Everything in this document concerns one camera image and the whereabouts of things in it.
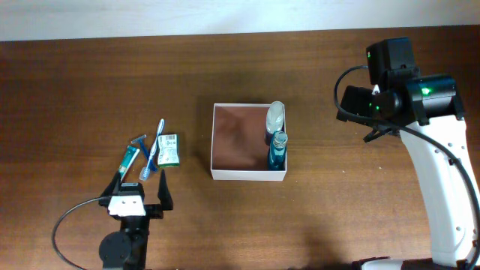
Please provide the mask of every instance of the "toothpaste tube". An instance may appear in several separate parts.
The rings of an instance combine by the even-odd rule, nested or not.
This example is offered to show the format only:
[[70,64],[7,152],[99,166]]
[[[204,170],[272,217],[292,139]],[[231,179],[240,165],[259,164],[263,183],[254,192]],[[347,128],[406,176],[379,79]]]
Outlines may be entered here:
[[118,172],[120,173],[120,176],[121,176],[120,182],[122,182],[123,178],[125,177],[125,174],[127,174],[128,169],[130,169],[130,166],[135,161],[135,158],[137,157],[138,153],[140,153],[140,149],[130,145],[127,146],[127,152],[125,153],[125,156],[121,161],[120,167],[118,168]]

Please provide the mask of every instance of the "green package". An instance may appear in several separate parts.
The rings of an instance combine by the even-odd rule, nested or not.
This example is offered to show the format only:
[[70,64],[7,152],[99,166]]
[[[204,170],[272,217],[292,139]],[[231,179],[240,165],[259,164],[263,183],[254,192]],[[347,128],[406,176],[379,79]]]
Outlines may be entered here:
[[158,137],[157,164],[160,168],[180,165],[178,138],[177,134],[160,135]]

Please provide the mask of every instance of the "white toothbrush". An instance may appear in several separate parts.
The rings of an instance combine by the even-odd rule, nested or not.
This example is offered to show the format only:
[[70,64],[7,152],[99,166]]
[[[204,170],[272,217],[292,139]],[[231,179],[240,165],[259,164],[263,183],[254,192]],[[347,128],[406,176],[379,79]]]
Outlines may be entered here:
[[147,181],[147,179],[149,178],[150,163],[153,161],[153,157],[157,152],[157,141],[158,141],[158,137],[162,134],[162,131],[164,130],[164,123],[165,121],[163,118],[160,120],[160,123],[158,123],[157,136],[155,136],[155,141],[153,142],[153,145],[150,148],[150,156],[148,157],[147,166],[144,166],[142,168],[142,171],[140,172],[140,180],[142,181]]

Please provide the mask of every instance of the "wooden table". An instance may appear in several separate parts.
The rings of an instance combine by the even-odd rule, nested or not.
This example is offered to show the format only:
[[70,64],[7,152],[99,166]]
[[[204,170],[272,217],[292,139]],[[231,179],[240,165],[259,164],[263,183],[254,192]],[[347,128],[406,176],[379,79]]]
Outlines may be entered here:
[[[175,210],[150,226],[150,269],[287,269],[367,257],[430,256],[412,161],[394,137],[335,120],[332,90],[365,48],[409,36],[423,74],[451,74],[480,172],[480,27],[397,28],[0,43],[0,269],[67,269],[50,233],[97,197],[130,140],[152,144],[160,118],[180,137],[166,175]],[[368,72],[342,83],[368,86]],[[282,182],[213,181],[215,102],[286,104]],[[136,182],[139,156],[126,177]],[[156,203],[158,175],[145,183]],[[119,229],[88,205],[60,226],[65,256],[101,269],[98,245]]]

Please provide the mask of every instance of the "soap box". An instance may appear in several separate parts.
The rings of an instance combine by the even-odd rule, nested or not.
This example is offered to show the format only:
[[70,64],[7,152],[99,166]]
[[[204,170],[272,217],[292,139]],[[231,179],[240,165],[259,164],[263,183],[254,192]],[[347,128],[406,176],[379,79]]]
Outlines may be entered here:
[[210,152],[214,180],[284,180],[287,155],[283,170],[269,170],[269,146],[264,137],[269,107],[270,104],[214,104]]

